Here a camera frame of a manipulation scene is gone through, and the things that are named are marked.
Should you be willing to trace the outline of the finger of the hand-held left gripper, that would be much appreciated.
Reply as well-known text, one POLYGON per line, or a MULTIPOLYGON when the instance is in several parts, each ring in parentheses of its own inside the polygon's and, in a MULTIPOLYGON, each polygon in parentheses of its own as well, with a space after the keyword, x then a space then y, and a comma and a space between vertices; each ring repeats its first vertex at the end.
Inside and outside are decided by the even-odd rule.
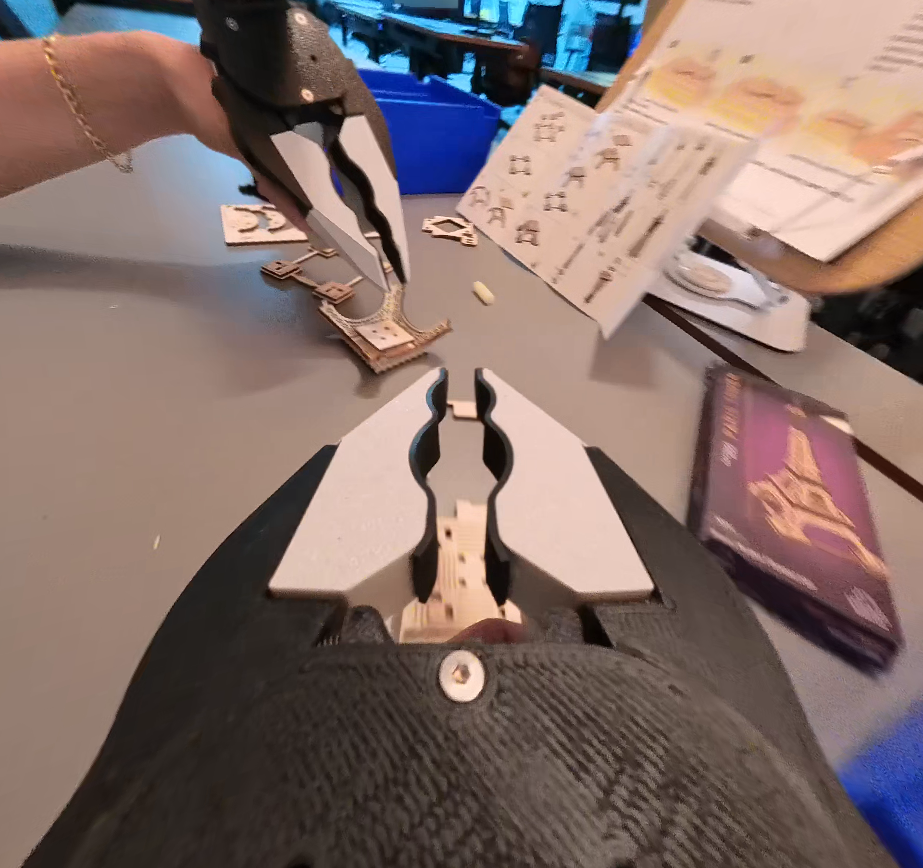
POLYGON ((336 115, 323 126, 325 149, 340 178, 343 197, 360 233, 378 233, 394 276, 407 285, 411 266, 396 163, 386 121, 380 113, 336 115))
POLYGON ((301 124, 271 136, 271 143, 294 178, 292 190, 308 205, 306 220, 382 291, 388 287, 381 260, 364 237, 355 212, 333 183, 321 124, 301 124))

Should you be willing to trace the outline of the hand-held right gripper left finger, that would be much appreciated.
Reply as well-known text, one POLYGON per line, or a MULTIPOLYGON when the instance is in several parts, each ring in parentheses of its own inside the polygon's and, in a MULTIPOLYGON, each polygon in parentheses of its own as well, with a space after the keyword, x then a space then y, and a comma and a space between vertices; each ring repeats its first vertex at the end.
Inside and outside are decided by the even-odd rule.
POLYGON ((274 597, 426 602, 437 579, 436 499, 448 372, 433 369, 345 435, 269 582, 274 597))

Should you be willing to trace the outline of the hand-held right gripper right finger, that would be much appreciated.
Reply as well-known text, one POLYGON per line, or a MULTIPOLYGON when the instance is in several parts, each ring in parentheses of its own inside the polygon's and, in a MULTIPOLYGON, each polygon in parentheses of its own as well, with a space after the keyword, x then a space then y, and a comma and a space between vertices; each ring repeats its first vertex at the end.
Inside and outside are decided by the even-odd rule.
POLYGON ((486 581, 501 606, 582 608, 646 600, 655 585, 584 442, 489 368, 475 371, 486 581))

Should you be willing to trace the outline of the wooden tower base model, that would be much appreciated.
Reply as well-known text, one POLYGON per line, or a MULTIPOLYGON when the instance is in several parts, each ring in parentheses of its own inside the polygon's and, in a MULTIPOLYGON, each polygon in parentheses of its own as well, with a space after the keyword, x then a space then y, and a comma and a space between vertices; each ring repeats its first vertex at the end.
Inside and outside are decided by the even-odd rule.
POLYGON ((328 301, 319 312, 365 366, 381 375, 421 358, 432 345, 452 332, 449 320, 428 329, 412 324, 404 308, 405 288, 394 285, 386 291, 378 310, 362 318, 344 316, 328 301))

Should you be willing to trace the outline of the person's left forearm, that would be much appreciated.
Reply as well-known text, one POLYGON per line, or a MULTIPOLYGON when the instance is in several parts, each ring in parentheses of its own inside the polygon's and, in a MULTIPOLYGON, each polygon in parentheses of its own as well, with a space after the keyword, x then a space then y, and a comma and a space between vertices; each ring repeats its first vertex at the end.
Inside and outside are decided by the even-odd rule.
POLYGON ((111 33, 2 44, 2 197, 98 162, 132 170, 111 79, 123 47, 111 33))

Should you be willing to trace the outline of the grey desk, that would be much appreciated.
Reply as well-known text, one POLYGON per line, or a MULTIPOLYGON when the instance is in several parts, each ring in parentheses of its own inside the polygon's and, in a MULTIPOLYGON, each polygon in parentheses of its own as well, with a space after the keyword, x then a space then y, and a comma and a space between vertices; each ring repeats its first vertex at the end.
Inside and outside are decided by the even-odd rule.
POLYGON ((236 165, 191 137, 2 201, 2 866, 894 866, 809 705, 889 696, 759 618, 685 526, 712 351, 641 304, 605 343, 405 201, 435 353, 361 377, 228 258, 236 165), (495 295, 483 305, 482 282, 495 295), (407 605, 274 597, 340 440, 448 372, 436 514, 495 479, 489 368, 587 446, 651 598, 399 643, 407 605))

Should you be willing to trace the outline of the task instruction poster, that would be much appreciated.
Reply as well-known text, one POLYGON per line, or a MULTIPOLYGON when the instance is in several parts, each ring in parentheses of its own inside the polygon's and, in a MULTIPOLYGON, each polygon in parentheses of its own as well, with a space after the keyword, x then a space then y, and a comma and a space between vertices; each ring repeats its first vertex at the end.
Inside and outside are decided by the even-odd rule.
POLYGON ((682 0, 622 99, 758 146, 712 218, 832 262, 921 198, 922 0, 682 0))

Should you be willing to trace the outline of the person's left hand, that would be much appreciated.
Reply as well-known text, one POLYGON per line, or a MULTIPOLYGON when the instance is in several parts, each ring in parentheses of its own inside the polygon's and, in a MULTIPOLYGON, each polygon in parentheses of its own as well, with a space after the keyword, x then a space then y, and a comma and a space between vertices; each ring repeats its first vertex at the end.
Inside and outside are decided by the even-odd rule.
POLYGON ((125 38, 111 79, 118 81, 120 123, 133 151, 158 138, 189 135, 244 162, 212 92, 212 65, 191 44, 149 31, 92 34, 99 33, 125 38))

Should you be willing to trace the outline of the blue plastic bin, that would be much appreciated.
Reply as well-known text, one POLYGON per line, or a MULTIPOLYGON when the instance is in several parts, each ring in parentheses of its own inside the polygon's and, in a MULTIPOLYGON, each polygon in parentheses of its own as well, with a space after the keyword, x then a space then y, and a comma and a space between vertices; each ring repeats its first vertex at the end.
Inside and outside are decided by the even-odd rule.
POLYGON ((360 68, 383 113, 400 193, 459 195, 482 169, 500 108, 441 77, 360 68))

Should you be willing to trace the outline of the folded assembly instruction booklet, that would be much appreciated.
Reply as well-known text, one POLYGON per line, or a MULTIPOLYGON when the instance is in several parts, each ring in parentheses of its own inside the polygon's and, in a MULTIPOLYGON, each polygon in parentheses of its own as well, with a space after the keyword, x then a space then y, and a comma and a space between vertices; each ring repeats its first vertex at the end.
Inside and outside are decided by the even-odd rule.
POLYGON ((609 339, 757 147, 694 115, 598 113, 543 85, 456 210, 609 339))

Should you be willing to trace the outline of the purple puzzle box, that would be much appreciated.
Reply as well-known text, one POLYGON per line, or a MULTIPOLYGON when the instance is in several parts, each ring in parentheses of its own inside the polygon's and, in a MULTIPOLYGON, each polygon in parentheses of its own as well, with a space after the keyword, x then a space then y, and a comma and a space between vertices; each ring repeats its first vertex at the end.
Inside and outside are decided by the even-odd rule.
POLYGON ((868 672, 905 645, 842 411, 733 366, 705 389, 686 526, 740 590, 868 672))

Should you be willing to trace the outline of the white board stand base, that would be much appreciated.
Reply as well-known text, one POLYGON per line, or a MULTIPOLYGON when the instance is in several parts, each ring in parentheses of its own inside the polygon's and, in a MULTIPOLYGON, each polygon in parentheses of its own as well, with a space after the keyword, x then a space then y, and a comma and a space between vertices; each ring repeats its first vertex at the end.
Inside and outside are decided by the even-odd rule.
POLYGON ((807 345, 809 301, 738 262, 682 249, 649 293, 686 315, 780 353, 799 353, 807 345))

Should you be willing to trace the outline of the blue plastic object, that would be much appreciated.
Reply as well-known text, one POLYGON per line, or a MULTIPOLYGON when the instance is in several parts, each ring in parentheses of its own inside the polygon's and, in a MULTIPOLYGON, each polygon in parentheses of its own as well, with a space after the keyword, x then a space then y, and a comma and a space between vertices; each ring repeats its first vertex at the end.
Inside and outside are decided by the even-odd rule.
POLYGON ((899 866, 922 865, 922 705, 839 771, 850 799, 899 866))

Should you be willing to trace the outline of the wooden diamond-hole frame piece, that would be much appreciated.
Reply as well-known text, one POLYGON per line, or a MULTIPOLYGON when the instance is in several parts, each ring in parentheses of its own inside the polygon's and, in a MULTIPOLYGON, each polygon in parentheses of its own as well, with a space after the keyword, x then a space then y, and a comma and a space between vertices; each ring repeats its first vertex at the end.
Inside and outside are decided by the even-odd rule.
POLYGON ((477 230, 471 222, 462 217, 428 217, 423 220, 421 230, 434 239, 448 239, 468 248, 478 245, 477 230))

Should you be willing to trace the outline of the linked-squares wooden frame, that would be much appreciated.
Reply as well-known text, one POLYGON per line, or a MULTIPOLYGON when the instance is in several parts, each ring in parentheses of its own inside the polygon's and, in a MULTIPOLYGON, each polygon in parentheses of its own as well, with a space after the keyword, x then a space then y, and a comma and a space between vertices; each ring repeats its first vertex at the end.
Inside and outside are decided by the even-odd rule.
POLYGON ((360 274, 344 283, 332 280, 317 282, 304 270, 304 265, 313 259, 332 260, 339 257, 340 252, 334 248, 317 247, 307 243, 306 251, 292 260, 277 259, 262 264, 260 274, 277 283, 301 285, 309 289, 318 300, 331 305, 340 305, 354 297, 354 288, 363 281, 363 275, 360 274))

